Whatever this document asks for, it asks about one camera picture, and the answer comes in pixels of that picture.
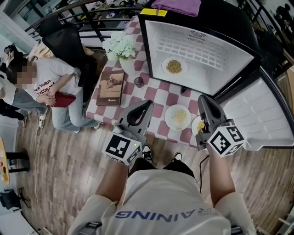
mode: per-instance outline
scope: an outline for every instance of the yellow label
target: yellow label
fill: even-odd
[[[166,15],[166,10],[159,10],[157,15],[157,9],[150,9],[150,8],[144,8],[140,14],[142,15],[152,15],[152,16],[161,16],[164,17]]]

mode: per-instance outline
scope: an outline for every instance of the white t-shirt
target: white t-shirt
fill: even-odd
[[[254,225],[238,193],[207,206],[190,175],[169,170],[142,170],[127,181],[122,207],[94,195],[86,202],[68,235],[89,222],[101,222],[98,235],[230,235],[237,225],[244,234],[256,234]]]
[[[50,90],[50,87],[63,75],[73,74],[72,78],[60,88],[60,92],[76,95],[82,88],[78,87],[80,70],[74,68],[61,59],[50,57],[41,58],[36,62],[37,81],[26,89],[34,100]]]
[[[7,76],[5,73],[0,71],[0,74],[4,77],[4,79],[0,77],[0,90],[3,89],[5,95],[2,99],[5,103],[12,105],[16,87],[10,81],[7,80]]]

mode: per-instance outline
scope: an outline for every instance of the pink and white checkered tablecloth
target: pink and white checkered tablecloth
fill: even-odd
[[[174,131],[166,125],[164,121],[164,114],[170,106],[181,104],[189,109],[192,116],[192,122],[194,118],[199,115],[197,100],[201,94],[193,90],[186,90],[185,93],[181,95],[181,86],[150,78],[138,17],[133,17],[131,19],[125,29],[125,32],[127,34],[132,34],[134,40],[136,41],[136,56],[134,58],[136,71],[135,76],[127,76],[124,81],[121,105],[119,107],[96,105],[99,87],[98,82],[89,103],[86,115],[89,118],[100,122],[114,124],[117,122],[124,108],[141,100],[152,100],[154,101],[154,110],[147,134],[163,140],[178,142],[184,145],[197,146],[195,137],[192,135],[191,123],[189,127],[183,131]],[[121,70],[119,60],[108,61],[103,70]],[[136,77],[142,77],[144,79],[144,86],[142,88],[137,88],[135,86],[134,79]]]

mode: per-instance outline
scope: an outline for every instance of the red folder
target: red folder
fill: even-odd
[[[55,98],[56,98],[56,104],[54,106],[55,108],[66,108],[72,102],[75,101],[74,95],[69,95],[69,94],[65,94],[65,93],[61,93],[61,92],[56,92]]]

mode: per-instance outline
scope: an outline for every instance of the white flower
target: white flower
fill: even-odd
[[[111,34],[111,38],[102,43],[109,60],[118,58],[128,59],[135,56],[135,42],[132,35],[126,35],[124,31],[117,31]]]

